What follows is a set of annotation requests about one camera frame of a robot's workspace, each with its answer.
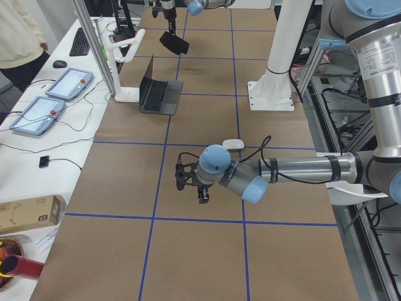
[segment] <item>white stand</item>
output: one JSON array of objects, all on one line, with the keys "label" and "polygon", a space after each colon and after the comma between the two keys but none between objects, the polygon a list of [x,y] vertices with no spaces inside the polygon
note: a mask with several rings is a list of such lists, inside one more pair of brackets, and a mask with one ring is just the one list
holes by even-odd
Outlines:
[{"label": "white stand", "polygon": [[138,30],[134,38],[120,41],[117,43],[111,43],[109,41],[105,43],[105,49],[108,55],[108,62],[110,68],[112,69],[113,81],[115,86],[114,98],[118,102],[139,102],[139,87],[121,87],[113,51],[115,48],[130,45],[130,49],[128,50],[128,53],[123,60],[124,62],[128,63],[135,56],[139,44],[142,41],[144,35],[145,35],[145,30],[140,29]]},{"label": "white stand", "polygon": [[258,82],[248,83],[251,110],[294,110],[287,71],[291,66],[311,4],[312,0],[283,0],[268,68]]}]

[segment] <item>laptop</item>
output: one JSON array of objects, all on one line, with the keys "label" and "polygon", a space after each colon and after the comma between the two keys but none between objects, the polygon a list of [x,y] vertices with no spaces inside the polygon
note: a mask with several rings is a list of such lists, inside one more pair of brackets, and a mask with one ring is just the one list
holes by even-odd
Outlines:
[{"label": "laptop", "polygon": [[152,56],[139,86],[139,111],[149,114],[174,115],[182,82],[152,79],[153,60]]}]

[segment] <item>black keyboard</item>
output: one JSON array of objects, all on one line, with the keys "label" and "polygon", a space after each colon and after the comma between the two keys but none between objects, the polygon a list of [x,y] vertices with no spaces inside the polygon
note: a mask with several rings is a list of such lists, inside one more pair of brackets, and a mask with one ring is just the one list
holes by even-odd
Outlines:
[{"label": "black keyboard", "polygon": [[75,33],[73,46],[71,47],[70,56],[87,55],[89,52],[89,43],[83,33],[82,27],[79,27]]},{"label": "black keyboard", "polygon": [[149,94],[143,104],[143,109],[146,111],[160,111],[164,98],[165,89],[167,88],[168,82],[161,82],[154,80],[150,87]]}]

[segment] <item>black computer mouse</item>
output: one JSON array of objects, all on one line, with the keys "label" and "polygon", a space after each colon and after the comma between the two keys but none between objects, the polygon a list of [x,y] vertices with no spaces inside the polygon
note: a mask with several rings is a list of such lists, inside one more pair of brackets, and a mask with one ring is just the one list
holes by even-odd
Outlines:
[{"label": "black computer mouse", "polygon": [[62,60],[56,60],[53,62],[53,68],[65,68],[67,67],[67,62]]}]

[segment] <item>white table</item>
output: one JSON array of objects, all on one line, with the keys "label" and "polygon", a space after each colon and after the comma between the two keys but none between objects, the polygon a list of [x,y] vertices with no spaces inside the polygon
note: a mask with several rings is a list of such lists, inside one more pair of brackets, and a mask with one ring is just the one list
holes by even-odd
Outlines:
[{"label": "white table", "polygon": [[[114,29],[115,25],[112,24],[113,20],[113,18],[102,18],[99,20],[103,40],[112,34],[108,29]],[[66,104],[70,107],[64,110],[64,112],[59,116],[58,120],[60,122],[55,123],[52,128],[45,132],[41,137],[20,135],[10,130],[6,130],[0,132],[0,144],[37,152],[65,142],[73,142],[80,139],[83,139],[83,141],[39,152],[37,154],[11,149],[1,145],[0,203],[19,199],[35,198],[38,196],[47,196],[51,194],[62,195],[67,204],[70,201],[72,192],[80,175],[80,169],[68,161],[50,162],[48,167],[40,169],[38,167],[39,158],[41,156],[49,155],[50,159],[69,159],[82,167],[92,144],[91,138],[95,135],[100,121],[102,120],[110,97],[104,82],[99,83],[103,78],[91,51],[87,56],[68,56],[78,27],[80,27],[80,24],[77,20],[59,43],[45,66],[38,73],[34,82],[44,79],[55,80],[65,71],[65,68],[55,69],[52,67],[55,60],[65,60],[68,67],[92,71],[94,74],[92,82],[87,86],[84,92],[76,98],[76,100]],[[121,56],[120,51],[116,50],[115,57],[120,58]],[[23,93],[22,97],[13,108],[13,111],[22,111],[36,96],[45,96],[44,92],[51,84],[52,82],[38,82],[30,86]],[[87,101],[80,99],[95,86],[96,88],[94,91],[86,97]],[[85,120],[90,114],[90,111],[91,117],[87,125],[84,127]],[[16,114],[11,114],[0,126],[0,130],[8,129],[9,125],[13,120],[15,120],[15,118]],[[75,131],[63,123],[69,124],[75,129],[83,130]],[[61,217],[63,215],[63,209],[65,209],[65,206],[62,208]],[[23,244],[24,255],[26,257],[45,262],[50,248],[40,252],[35,243],[40,241],[57,227],[58,226],[52,226],[23,231],[11,235],[2,235],[0,237],[11,237],[19,240]],[[8,301],[29,300],[35,286],[36,281],[34,280],[16,277],[7,289],[0,292],[0,299]]]}]

